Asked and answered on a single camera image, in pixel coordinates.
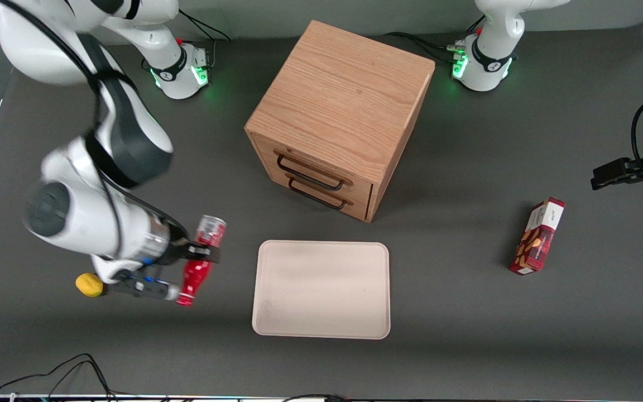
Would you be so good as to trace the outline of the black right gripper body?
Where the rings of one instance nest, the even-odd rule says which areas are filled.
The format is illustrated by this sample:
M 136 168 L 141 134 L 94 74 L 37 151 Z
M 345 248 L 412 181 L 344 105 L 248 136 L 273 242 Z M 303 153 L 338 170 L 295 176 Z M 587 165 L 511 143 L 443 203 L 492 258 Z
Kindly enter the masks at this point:
M 178 224 L 168 223 L 169 242 L 161 255 L 161 266 L 173 265 L 178 260 L 197 261 L 198 257 L 190 252 L 190 240 L 188 232 Z

